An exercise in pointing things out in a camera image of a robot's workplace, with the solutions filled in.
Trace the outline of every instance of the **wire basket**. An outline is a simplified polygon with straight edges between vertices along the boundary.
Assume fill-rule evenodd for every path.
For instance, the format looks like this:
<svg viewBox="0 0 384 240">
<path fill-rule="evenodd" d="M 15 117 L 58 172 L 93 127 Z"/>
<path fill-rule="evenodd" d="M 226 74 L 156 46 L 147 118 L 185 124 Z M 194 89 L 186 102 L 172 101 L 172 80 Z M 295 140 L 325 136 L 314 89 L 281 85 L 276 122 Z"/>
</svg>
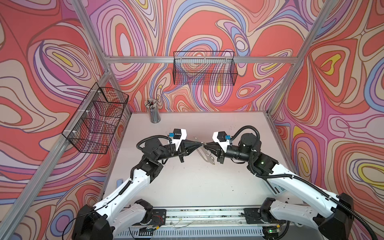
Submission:
<svg viewBox="0 0 384 240">
<path fill-rule="evenodd" d="M 235 85 L 237 68 L 233 51 L 175 51 L 175 85 Z"/>
<path fill-rule="evenodd" d="M 128 97 L 114 88 L 99 87 L 67 139 L 79 152 L 106 154 Z"/>
</svg>

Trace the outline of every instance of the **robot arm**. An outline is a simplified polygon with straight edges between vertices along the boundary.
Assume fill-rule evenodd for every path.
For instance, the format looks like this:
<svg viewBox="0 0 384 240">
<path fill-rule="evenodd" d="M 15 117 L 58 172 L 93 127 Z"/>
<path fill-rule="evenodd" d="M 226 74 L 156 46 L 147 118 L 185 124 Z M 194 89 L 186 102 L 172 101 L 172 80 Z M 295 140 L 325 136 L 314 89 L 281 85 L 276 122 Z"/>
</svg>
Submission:
<svg viewBox="0 0 384 240">
<path fill-rule="evenodd" d="M 232 145 L 244 129 L 252 129 L 255 135 L 245 133 L 238 146 Z M 217 156 L 218 162 L 223 163 L 225 157 L 248 162 L 247 169 L 253 175 L 283 187 L 310 205 L 300 206 L 267 198 L 260 207 L 260 218 L 264 222 L 275 219 L 292 221 L 318 228 L 329 240 L 347 240 L 356 218 L 367 228 L 372 239 L 377 239 L 370 226 L 353 211 L 353 199 L 349 195 L 337 195 L 317 187 L 262 153 L 260 135 L 254 127 L 244 126 L 233 137 L 225 132 L 215 132 L 212 139 L 213 142 L 204 148 Z"/>
<path fill-rule="evenodd" d="M 163 146 L 159 138 L 167 139 L 169 144 Z M 203 145 L 186 138 L 185 129 L 174 129 L 169 136 L 156 135 L 140 141 L 136 147 L 144 155 L 131 169 L 129 179 L 93 207 L 85 205 L 79 210 L 72 239 L 112 240 L 116 234 L 135 223 L 148 224 L 152 219 L 152 205 L 148 202 L 141 199 L 129 209 L 122 209 L 159 175 L 163 168 L 159 160 L 178 156 L 180 161 L 184 162 L 185 156 Z M 157 227 L 162 224 L 164 221 L 161 219 Z"/>
</svg>

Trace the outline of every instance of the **red wire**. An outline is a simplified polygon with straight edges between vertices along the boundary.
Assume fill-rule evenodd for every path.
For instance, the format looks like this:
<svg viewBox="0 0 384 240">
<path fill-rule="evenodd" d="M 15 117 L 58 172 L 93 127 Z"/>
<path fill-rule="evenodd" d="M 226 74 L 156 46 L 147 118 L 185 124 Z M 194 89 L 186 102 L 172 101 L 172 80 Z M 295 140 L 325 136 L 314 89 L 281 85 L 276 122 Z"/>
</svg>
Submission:
<svg viewBox="0 0 384 240">
<path fill-rule="evenodd" d="M 154 217 L 158 217 L 158 218 L 160 218 L 161 222 L 164 223 L 163 218 L 160 217 L 159 215 L 153 215 L 153 216 L 154 216 Z"/>
</svg>

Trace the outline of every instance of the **white tabletop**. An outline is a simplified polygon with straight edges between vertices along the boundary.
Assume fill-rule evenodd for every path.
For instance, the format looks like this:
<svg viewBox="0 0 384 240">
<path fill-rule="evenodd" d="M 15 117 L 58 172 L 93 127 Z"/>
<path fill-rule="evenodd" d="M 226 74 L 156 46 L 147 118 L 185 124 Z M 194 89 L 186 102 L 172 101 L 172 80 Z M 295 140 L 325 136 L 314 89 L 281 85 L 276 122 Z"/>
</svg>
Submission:
<svg viewBox="0 0 384 240">
<path fill-rule="evenodd" d="M 149 136 L 167 135 L 175 128 L 187 130 L 187 139 L 212 142 L 212 134 L 225 131 L 234 135 L 239 128 L 252 125 L 260 132 L 261 151 L 286 166 L 277 142 L 265 119 L 264 113 L 162 113 L 161 121 L 153 124 L 147 114 L 132 114 L 105 195 L 116 188 L 118 179 L 126 180 L 129 172 L 142 157 L 136 144 Z M 241 135 L 252 132 L 244 130 L 234 141 L 237 145 Z M 225 158 L 224 164 L 212 165 L 204 161 L 197 151 L 184 157 L 181 163 L 176 156 L 170 158 L 159 176 L 133 201 L 144 199 L 154 207 L 199 207 L 199 206 L 246 206 L 261 205 L 266 197 L 274 197 L 262 179 L 247 170 L 247 163 L 235 164 Z M 274 197 L 280 201 L 299 204 L 301 200 L 290 193 Z"/>
</svg>

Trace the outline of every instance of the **psychedelic wallpaper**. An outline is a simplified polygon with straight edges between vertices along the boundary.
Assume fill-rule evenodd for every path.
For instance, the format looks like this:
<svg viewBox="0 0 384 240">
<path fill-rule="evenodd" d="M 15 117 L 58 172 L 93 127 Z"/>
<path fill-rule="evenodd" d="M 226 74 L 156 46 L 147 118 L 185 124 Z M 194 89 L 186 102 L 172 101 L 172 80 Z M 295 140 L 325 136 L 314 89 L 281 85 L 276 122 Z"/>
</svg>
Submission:
<svg viewBox="0 0 384 240">
<path fill-rule="evenodd" d="M 109 56 L 173 56 L 174 51 L 232 50 L 236 56 L 296 56 L 322 0 L 94 0 L 84 1 Z M 266 110 L 288 64 L 239 63 L 235 86 L 174 86 L 173 64 L 114 64 L 132 97 L 161 111 Z"/>
<path fill-rule="evenodd" d="M 123 92 L 131 96 L 132 112 L 146 111 L 144 101 L 155 98 L 160 111 L 262 111 L 266 110 L 288 71 L 284 63 L 248 63 L 234 86 L 174 85 L 173 64 L 114 64 Z"/>
<path fill-rule="evenodd" d="M 236 56 L 296 56 L 322 0 L 83 1 L 109 56 L 173 56 L 231 49 Z"/>
<path fill-rule="evenodd" d="M 102 74 L 67 1 L 0 1 L 0 220 Z M 13 239 L 54 239 L 96 201 L 126 122 L 107 155 L 68 147 Z"/>
<path fill-rule="evenodd" d="M 353 197 L 384 239 L 384 4 L 341 0 L 273 118 L 300 175 Z M 355 221 L 350 239 L 370 239 Z"/>
<path fill-rule="evenodd" d="M 107 154 L 79 153 L 73 147 L 64 153 L 12 240 L 61 239 L 78 210 L 98 201 L 127 121 L 128 116 L 123 114 Z M 65 230 L 64 239 L 71 238 L 73 225 Z"/>
</svg>

